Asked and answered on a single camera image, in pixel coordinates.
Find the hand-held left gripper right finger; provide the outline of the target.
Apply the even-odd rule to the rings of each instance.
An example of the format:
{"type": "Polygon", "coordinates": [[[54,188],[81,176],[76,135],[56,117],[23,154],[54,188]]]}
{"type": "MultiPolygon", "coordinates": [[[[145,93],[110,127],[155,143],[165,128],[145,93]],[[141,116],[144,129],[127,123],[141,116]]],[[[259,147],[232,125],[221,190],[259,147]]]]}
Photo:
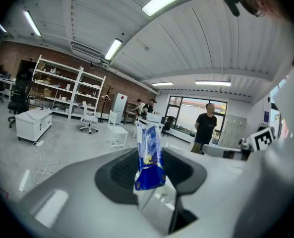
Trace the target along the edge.
{"type": "Polygon", "coordinates": [[[258,179],[258,153],[247,161],[216,158],[164,148],[165,157],[177,158],[193,169],[189,179],[176,186],[174,216],[187,210],[196,219],[174,234],[235,234],[239,217],[258,179]]]}

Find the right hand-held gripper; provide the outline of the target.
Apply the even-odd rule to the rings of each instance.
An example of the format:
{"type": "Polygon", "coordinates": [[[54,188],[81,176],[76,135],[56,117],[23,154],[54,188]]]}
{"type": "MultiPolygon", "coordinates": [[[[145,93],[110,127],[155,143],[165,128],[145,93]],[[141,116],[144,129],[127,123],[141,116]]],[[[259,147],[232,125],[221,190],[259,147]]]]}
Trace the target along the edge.
{"type": "Polygon", "coordinates": [[[211,157],[247,161],[251,153],[265,150],[273,143],[276,139],[274,133],[273,127],[264,127],[248,138],[241,138],[238,142],[239,149],[205,144],[202,152],[211,157]]]}

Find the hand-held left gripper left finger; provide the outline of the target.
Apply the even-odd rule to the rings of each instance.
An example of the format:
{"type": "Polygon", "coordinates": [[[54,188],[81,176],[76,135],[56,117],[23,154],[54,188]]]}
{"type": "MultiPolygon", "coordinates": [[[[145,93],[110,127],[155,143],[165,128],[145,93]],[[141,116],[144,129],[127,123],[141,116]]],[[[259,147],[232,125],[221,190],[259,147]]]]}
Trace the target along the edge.
{"type": "Polygon", "coordinates": [[[64,167],[20,200],[20,223],[37,238],[158,238],[138,209],[133,178],[115,168],[136,152],[120,150],[64,167]]]}

